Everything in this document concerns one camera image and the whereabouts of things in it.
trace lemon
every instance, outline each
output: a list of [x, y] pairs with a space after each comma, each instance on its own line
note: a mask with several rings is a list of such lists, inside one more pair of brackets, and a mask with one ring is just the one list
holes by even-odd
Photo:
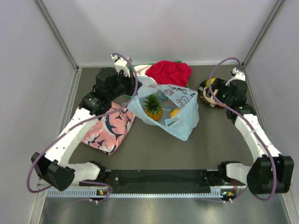
[[[215, 81], [215, 79], [216, 79], [216, 78], [212, 78], [212, 79], [211, 79], [211, 84], [213, 84], [213, 82]], [[209, 83], [210, 83], [209, 80], [206, 80], [206, 87], [209, 86]]]
[[174, 117], [181, 109], [177, 108], [170, 111], [170, 118]]

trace black round object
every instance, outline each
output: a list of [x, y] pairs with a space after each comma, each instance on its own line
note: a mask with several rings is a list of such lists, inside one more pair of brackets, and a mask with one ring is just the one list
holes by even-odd
[[209, 93], [209, 86], [207, 86], [206, 83], [209, 83], [209, 79], [204, 80], [198, 87], [198, 97], [200, 100], [212, 108], [224, 108], [223, 106], [219, 105], [219, 103], [215, 101], [212, 96], [209, 97], [206, 95]]

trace gray tabletop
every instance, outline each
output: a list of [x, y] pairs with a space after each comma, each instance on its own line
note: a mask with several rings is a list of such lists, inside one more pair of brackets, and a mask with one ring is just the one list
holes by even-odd
[[[229, 79], [232, 66], [222, 66], [216, 75]], [[208, 78], [213, 66], [192, 66], [191, 89]], [[82, 97], [95, 84], [99, 68], [83, 68], [73, 113]], [[128, 98], [116, 100], [124, 103]], [[199, 123], [187, 141], [181, 141], [162, 128], [150, 126], [136, 118], [117, 151], [108, 156], [83, 143], [73, 153], [70, 163], [98, 161], [107, 169], [213, 169], [222, 161], [240, 161], [252, 165], [253, 159], [243, 137], [226, 118], [224, 109], [208, 107], [198, 100]]]

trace orange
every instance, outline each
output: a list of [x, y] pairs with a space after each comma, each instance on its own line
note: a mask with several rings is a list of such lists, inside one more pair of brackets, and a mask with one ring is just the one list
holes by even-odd
[[177, 108], [170, 111], [170, 118], [174, 117], [181, 109]]

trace pineapple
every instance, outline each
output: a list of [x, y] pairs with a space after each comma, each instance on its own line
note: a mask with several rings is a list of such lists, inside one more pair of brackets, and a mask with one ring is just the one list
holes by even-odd
[[150, 118], [155, 121], [160, 120], [163, 115], [163, 110], [161, 104], [158, 102], [158, 97], [156, 94], [151, 94], [146, 97], [147, 101], [145, 102], [145, 113]]

